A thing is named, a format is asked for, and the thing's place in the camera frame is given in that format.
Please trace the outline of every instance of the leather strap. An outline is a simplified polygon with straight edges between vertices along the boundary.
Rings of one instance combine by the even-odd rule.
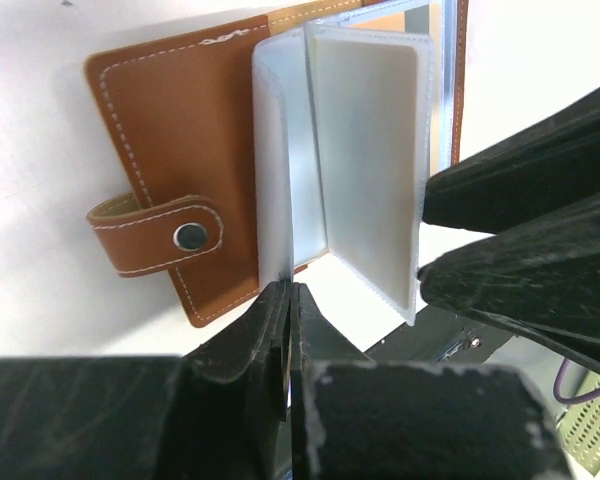
[[[222,248],[222,218],[209,200],[193,195],[141,209],[135,195],[126,193],[101,203],[87,219],[121,277],[179,267]],[[195,251],[176,244],[174,234],[186,224],[206,231],[206,241]]]

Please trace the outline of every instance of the leather cover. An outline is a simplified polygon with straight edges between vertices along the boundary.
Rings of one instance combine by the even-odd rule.
[[[197,327],[258,292],[253,49],[312,18],[375,3],[312,2],[88,59],[90,87],[133,188],[88,216],[121,276],[167,270]],[[459,18],[464,38],[466,14]],[[173,242],[186,223],[209,235],[195,252]]]

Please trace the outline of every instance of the card holder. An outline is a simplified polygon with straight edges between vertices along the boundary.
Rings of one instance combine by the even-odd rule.
[[[262,182],[256,181],[261,172],[254,168],[254,143],[260,150],[262,145],[273,150],[280,144],[274,132],[254,138],[252,100],[254,88],[262,88],[252,83],[254,48],[313,19],[336,18],[350,10],[369,13],[383,3],[395,7],[404,1],[311,2],[100,53],[87,61],[89,85],[133,189],[88,215],[120,276],[168,272],[197,327],[257,294],[263,257],[258,248],[267,257],[287,257],[283,250],[292,248],[299,230],[293,235],[281,231],[275,242],[258,245],[262,222],[256,215],[256,183]],[[455,8],[455,2],[442,4]],[[459,39],[464,26],[458,26]],[[275,102],[255,105],[256,112],[267,108],[276,108]],[[307,143],[305,149],[311,148]],[[301,148],[293,151],[302,155]],[[316,173],[311,168],[304,172]],[[289,171],[285,177],[289,182],[302,174]],[[280,190],[275,188],[268,198],[279,203]],[[266,196],[265,189],[258,200]],[[306,262],[315,258],[326,235],[321,217],[313,215],[322,201],[308,203],[307,208]],[[294,211],[297,222],[297,206]],[[297,270],[306,262],[289,268]]]
[[[412,5],[321,19],[256,47],[261,285],[328,262],[330,292],[354,276],[378,316],[413,321],[432,105],[445,89],[429,36],[401,26]]]

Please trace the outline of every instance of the metal snap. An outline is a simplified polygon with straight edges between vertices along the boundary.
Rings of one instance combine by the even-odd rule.
[[[173,243],[185,252],[200,250],[207,243],[208,238],[207,229],[199,223],[185,223],[173,232]]]

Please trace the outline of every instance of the purple cable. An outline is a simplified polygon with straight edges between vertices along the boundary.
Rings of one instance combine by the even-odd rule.
[[[569,366],[569,363],[570,361],[566,358],[562,361],[562,365],[560,365],[560,369],[556,375],[556,381],[553,382],[553,396],[555,399],[563,405],[578,405],[579,403],[590,402],[591,400],[595,400],[596,398],[600,397],[600,388],[572,398],[564,398],[560,394],[562,380],[564,380],[564,375],[567,373],[567,367]]]

